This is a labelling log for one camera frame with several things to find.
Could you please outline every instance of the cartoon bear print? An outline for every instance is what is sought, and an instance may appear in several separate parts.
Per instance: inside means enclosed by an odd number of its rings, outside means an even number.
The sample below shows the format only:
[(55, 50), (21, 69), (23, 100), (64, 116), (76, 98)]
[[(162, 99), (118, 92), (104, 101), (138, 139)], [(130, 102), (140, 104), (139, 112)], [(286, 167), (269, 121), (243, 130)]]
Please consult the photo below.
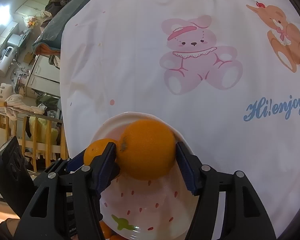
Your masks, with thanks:
[(284, 12), (277, 6), (256, 2), (257, 7), (246, 5), (271, 28), (267, 36), (275, 54), (289, 70), (297, 71), (300, 64), (300, 31), (292, 23), (287, 22)]
[(213, 87), (226, 90), (240, 80), (243, 67), (236, 60), (237, 50), (230, 46), (216, 46), (216, 35), (207, 29), (209, 15), (197, 19), (165, 20), (161, 27), (172, 49), (160, 59), (165, 68), (164, 81), (174, 95), (195, 89), (203, 80)]

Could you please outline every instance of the pink bear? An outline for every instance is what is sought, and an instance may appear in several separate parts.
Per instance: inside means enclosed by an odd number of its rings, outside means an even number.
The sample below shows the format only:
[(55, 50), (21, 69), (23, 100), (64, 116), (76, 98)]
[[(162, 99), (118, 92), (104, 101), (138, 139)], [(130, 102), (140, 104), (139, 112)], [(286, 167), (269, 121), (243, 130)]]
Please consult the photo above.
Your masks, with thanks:
[(169, 35), (167, 46), (173, 51), (160, 59), (167, 69), (164, 81), (175, 95), (185, 94), (206, 80), (217, 89), (226, 90), (240, 80), (243, 67), (235, 60), (237, 50), (230, 46), (216, 47), (217, 38), (208, 30), (209, 15), (185, 21), (165, 20), (161, 27)]

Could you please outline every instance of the small orange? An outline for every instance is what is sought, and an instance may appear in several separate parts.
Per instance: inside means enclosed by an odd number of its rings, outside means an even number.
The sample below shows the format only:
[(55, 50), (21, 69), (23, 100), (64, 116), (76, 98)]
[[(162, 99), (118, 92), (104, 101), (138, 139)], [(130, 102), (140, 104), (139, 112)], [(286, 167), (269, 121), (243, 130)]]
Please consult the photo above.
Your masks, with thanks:
[(111, 228), (108, 227), (105, 222), (100, 221), (100, 226), (101, 226), (103, 235), (105, 236), (105, 239), (108, 239), (113, 235)]
[(118, 142), (116, 140), (112, 140), (109, 138), (97, 140), (91, 143), (83, 155), (84, 165), (90, 165), (94, 157), (101, 155), (105, 150), (108, 142), (114, 142), (116, 145), (118, 145)]
[(117, 144), (117, 162), (122, 171), (139, 180), (166, 175), (175, 160), (176, 141), (162, 122), (140, 119), (129, 124)]
[(127, 240), (127, 239), (120, 235), (113, 235), (110, 237), (110, 240)]

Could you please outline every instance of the red cherry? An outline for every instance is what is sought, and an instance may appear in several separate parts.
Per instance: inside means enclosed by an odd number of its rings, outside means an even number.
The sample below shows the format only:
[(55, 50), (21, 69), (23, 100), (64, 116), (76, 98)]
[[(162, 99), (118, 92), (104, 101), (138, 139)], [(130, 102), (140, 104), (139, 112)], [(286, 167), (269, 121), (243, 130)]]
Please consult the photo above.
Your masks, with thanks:
[(265, 6), (263, 3), (261, 3), (261, 2), (257, 2), (257, 6), (258, 6), (258, 7), (263, 7), (263, 8), (266, 7), (266, 6)]

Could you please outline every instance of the silver rivet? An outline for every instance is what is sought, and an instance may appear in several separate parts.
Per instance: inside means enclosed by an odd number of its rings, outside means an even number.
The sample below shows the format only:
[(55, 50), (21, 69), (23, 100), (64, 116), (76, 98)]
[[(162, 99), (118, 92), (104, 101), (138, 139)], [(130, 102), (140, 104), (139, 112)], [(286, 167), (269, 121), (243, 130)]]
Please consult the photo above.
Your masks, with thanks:
[(201, 169), (202, 169), (203, 171), (210, 171), (211, 168), (210, 168), (209, 165), (202, 165)]
[(56, 176), (56, 173), (55, 173), (55, 172), (50, 172), (50, 173), (48, 174), (48, 178), (49, 178), (49, 179), (53, 179), (55, 176)]
[(90, 166), (85, 165), (81, 168), (82, 171), (89, 171), (90, 170)]
[(243, 178), (244, 177), (244, 173), (242, 171), (237, 171), (235, 173), (239, 178)]

